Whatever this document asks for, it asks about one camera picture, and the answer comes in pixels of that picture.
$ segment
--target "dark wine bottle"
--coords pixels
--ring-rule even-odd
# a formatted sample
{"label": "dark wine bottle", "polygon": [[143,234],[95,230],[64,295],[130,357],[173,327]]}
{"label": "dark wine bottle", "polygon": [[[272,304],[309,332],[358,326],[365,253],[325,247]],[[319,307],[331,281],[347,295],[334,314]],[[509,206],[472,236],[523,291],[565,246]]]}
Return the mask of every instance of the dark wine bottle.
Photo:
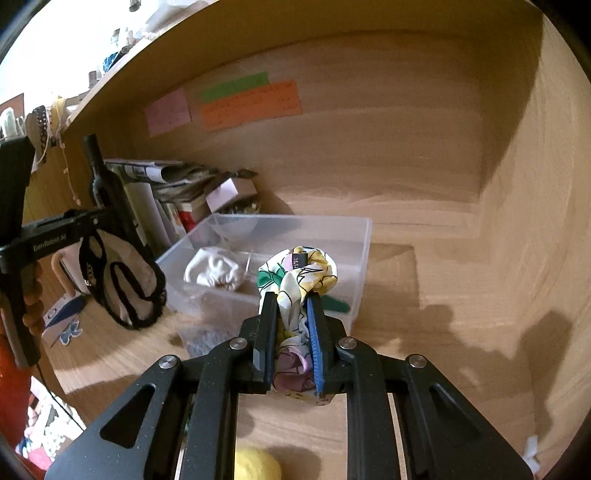
{"label": "dark wine bottle", "polygon": [[113,208],[121,222],[125,240],[140,253],[144,251],[149,257],[152,257],[151,251],[145,243],[145,236],[141,234],[141,227],[129,204],[123,183],[116,173],[105,166],[95,134],[84,137],[84,147],[86,157],[92,167],[91,193],[96,205],[100,208]]}

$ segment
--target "blue sticker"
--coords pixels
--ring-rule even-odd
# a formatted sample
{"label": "blue sticker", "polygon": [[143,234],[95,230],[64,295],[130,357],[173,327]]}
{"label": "blue sticker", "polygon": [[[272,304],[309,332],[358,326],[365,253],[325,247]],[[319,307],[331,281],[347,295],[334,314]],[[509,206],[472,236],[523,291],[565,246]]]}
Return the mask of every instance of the blue sticker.
{"label": "blue sticker", "polygon": [[79,337],[82,334],[82,329],[79,327],[80,320],[72,320],[71,324],[69,324],[66,330],[64,330],[60,335],[61,344],[68,345],[68,343],[70,343],[71,338]]}

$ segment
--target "yellow object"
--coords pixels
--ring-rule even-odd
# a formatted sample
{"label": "yellow object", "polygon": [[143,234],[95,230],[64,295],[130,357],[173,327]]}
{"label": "yellow object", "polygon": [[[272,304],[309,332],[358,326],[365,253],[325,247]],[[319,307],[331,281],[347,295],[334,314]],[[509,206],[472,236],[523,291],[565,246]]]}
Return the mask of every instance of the yellow object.
{"label": "yellow object", "polygon": [[234,480],[281,480],[281,467],[279,462],[264,450],[237,449]]}

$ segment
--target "clear plastic bin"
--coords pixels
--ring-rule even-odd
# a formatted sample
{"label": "clear plastic bin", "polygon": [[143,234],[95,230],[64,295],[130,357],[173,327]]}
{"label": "clear plastic bin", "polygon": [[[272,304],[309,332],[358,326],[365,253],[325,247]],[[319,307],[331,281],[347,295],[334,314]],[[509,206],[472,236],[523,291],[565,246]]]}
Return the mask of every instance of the clear plastic bin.
{"label": "clear plastic bin", "polygon": [[[349,332],[359,313],[367,268],[371,220],[359,217],[213,214],[158,259],[167,279],[169,308],[201,318],[202,322],[235,328],[258,314],[258,268],[287,248],[304,245],[326,251],[335,261],[339,281],[330,295],[345,301],[340,318]],[[238,291],[186,283],[187,264],[201,247],[216,246],[238,254],[247,278]]]}

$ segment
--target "metal screw head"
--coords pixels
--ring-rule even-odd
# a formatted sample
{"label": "metal screw head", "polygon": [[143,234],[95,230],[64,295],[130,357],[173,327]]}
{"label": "metal screw head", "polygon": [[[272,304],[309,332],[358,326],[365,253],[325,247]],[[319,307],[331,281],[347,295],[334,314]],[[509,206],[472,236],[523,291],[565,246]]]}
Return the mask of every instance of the metal screw head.
{"label": "metal screw head", "polygon": [[339,340],[339,347],[344,350],[352,350],[357,346],[357,340],[353,337],[343,337]]}
{"label": "metal screw head", "polygon": [[178,359],[174,355],[164,355],[160,360],[158,360],[158,365],[160,368],[172,368],[178,362]]}
{"label": "metal screw head", "polygon": [[427,359],[422,355],[415,354],[408,357],[408,363],[414,368],[423,368],[425,365],[427,365]]}
{"label": "metal screw head", "polygon": [[230,340],[230,348],[232,350],[242,350],[243,348],[246,348],[247,345],[248,342],[242,337],[236,337]]}

